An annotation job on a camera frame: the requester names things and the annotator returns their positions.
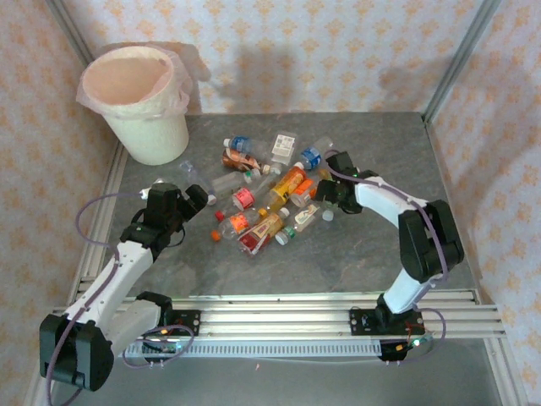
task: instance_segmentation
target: gray table surface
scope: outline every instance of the gray table surface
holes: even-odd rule
[[[178,170],[190,160],[207,178],[230,171],[221,164],[222,141],[235,134],[271,142],[280,130],[296,133],[305,147],[328,135],[340,151],[348,151],[361,168],[372,169],[388,183],[426,200],[446,199],[440,172],[421,117],[415,112],[333,112],[186,117],[187,150],[158,167],[131,157],[120,191],[137,192],[159,177],[187,183]],[[376,213],[337,211],[332,222],[320,221],[282,247],[272,241],[255,258],[236,243],[210,239],[217,225],[214,210],[205,208],[185,225],[182,246],[166,249],[134,285],[131,294],[152,290],[172,297],[203,294],[299,294],[386,290],[401,268],[396,229]],[[118,200],[110,241],[144,202]],[[474,288],[466,262],[453,269],[442,288]]]

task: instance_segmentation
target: yellow bottle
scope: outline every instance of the yellow bottle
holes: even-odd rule
[[[265,198],[264,208],[267,211],[278,211],[284,206],[291,193],[306,180],[306,172],[301,162],[297,162],[286,175],[269,191]]]

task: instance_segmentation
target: bottle label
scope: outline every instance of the bottle label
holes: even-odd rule
[[[319,207],[316,205],[309,205],[305,209],[302,209],[296,216],[295,222],[299,225],[305,224],[314,214],[318,211]]]
[[[293,192],[294,195],[302,195],[306,190],[310,189],[310,186],[314,184],[312,179],[306,179],[302,182]]]
[[[226,148],[223,154],[221,154],[221,163],[226,167],[232,167],[241,172],[251,169],[261,169],[260,163],[255,158],[237,150],[232,150],[231,148]]]
[[[252,192],[250,192],[246,188],[240,189],[234,196],[238,200],[238,202],[241,204],[243,209],[248,209],[255,202],[254,195],[252,195]]]
[[[306,179],[306,173],[300,167],[292,167],[286,176],[274,187],[274,191],[285,199]]]
[[[301,155],[304,156],[310,163],[310,167],[308,169],[317,167],[321,162],[321,154],[313,146],[305,149],[303,152],[301,152]]]
[[[280,220],[280,217],[276,213],[271,213],[267,218],[252,229],[252,233],[255,234],[259,239],[262,239],[267,234],[270,234],[274,228],[276,228],[273,227],[275,224],[281,225]]]
[[[290,156],[293,153],[293,144],[295,144],[293,137],[279,134],[272,147],[272,153],[279,156]]]
[[[240,234],[249,227],[248,219],[243,213],[238,213],[235,216],[229,217],[229,221],[235,230],[235,233]]]
[[[242,151],[244,143],[247,143],[248,140],[248,137],[235,137],[231,141],[231,148],[237,151]]]

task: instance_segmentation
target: white trash can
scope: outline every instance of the white trash can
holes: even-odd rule
[[[103,116],[136,161],[161,165],[188,145],[184,114],[191,87],[176,53],[124,47],[88,66],[77,101]]]

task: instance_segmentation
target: wall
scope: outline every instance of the wall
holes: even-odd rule
[[[94,52],[126,41],[180,41],[199,50],[201,60],[194,49],[187,56],[198,58],[192,73],[204,81],[190,112],[423,111],[480,3],[66,2]],[[435,57],[425,76],[402,76]]]
[[[3,3],[1,404],[22,404],[41,320],[66,305],[83,247],[74,216],[99,193],[115,145],[104,122],[75,103],[82,68],[44,2]]]
[[[535,403],[541,403],[539,21],[538,2],[502,2],[435,120],[433,139],[472,269],[500,305]]]

